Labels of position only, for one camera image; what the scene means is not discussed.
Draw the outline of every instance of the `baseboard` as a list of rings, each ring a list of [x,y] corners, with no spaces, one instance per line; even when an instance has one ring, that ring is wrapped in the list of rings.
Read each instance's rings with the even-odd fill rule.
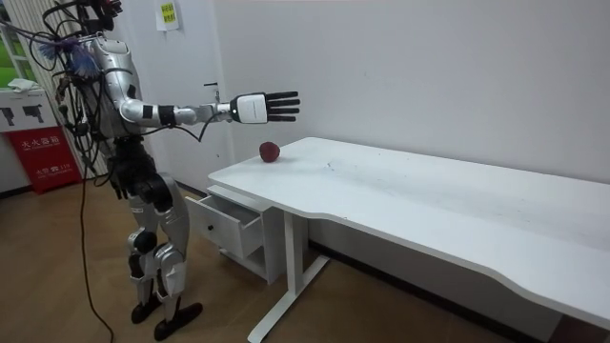
[[[177,183],[177,184],[178,184],[178,186],[179,186],[181,189],[183,189],[184,191],[191,192],[191,193],[193,193],[193,194],[195,194],[195,195],[197,195],[197,196],[201,196],[202,198],[204,198],[204,197],[207,197],[207,196],[208,196],[208,194],[207,194],[207,193],[202,192],[202,191],[200,191],[200,190],[198,190],[198,189],[196,189],[196,188],[193,188],[193,187],[191,187],[191,186],[189,186],[189,185],[185,185],[185,184],[183,184],[182,182],[178,182],[178,181],[176,181],[175,183]]]
[[[371,267],[363,262],[360,262],[348,255],[345,255],[341,252],[337,252],[333,249],[330,249],[326,246],[323,246],[319,243],[316,243],[312,240],[309,241],[310,248],[331,257],[334,260],[337,260],[341,263],[344,263],[352,268],[356,268],[357,270],[367,273],[370,276],[373,276],[385,283],[388,283],[402,291],[405,291],[411,295],[414,295],[422,300],[425,300],[431,304],[434,304],[445,311],[458,315],[461,318],[464,318],[472,323],[475,323],[493,333],[501,335],[507,339],[510,339],[514,342],[518,343],[543,343],[542,341],[526,334],[522,333],[516,329],[513,329],[507,325],[504,325],[497,320],[489,318],[483,314],[477,313],[470,309],[467,309],[451,300],[445,299],[440,295],[436,295],[434,293],[428,292],[414,284],[411,284],[407,281],[399,279],[393,275],[390,275],[386,272],[382,272],[377,268]]]
[[[0,200],[6,199],[11,196],[23,194],[25,192],[31,192],[31,186],[20,187],[18,189],[0,192]]]

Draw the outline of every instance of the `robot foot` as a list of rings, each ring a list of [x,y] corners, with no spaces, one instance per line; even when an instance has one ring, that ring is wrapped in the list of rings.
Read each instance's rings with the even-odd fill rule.
[[[151,298],[146,305],[142,306],[142,304],[137,304],[137,306],[133,308],[132,323],[140,324],[141,322],[145,321],[146,318],[148,318],[149,315],[151,315],[151,313],[153,313],[153,311],[159,306],[161,306],[159,299],[157,299],[155,295],[151,295]]]
[[[162,341],[165,338],[175,333],[178,329],[186,326],[193,319],[197,318],[203,312],[203,305],[199,303],[194,303],[191,306],[187,306],[184,309],[178,310],[175,313],[172,321],[167,322],[165,320],[161,321],[154,328],[154,340]]]

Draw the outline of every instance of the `white cabinet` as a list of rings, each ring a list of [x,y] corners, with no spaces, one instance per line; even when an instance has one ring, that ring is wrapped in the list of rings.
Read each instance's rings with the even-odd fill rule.
[[[219,186],[208,193],[186,197],[192,231],[272,284],[286,271],[283,211]]]

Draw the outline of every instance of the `yellow sticker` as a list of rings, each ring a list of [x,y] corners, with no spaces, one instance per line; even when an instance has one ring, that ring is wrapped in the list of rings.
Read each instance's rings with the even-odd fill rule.
[[[170,24],[175,21],[175,11],[173,10],[173,3],[167,3],[161,5],[161,14],[163,15],[163,22]]]

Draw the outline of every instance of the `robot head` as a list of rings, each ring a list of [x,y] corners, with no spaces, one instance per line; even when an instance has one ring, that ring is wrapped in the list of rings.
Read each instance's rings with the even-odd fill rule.
[[[74,0],[45,11],[43,20],[54,12],[67,11],[68,8],[73,9],[72,13],[75,10],[84,35],[114,30],[114,18],[123,11],[120,0]]]

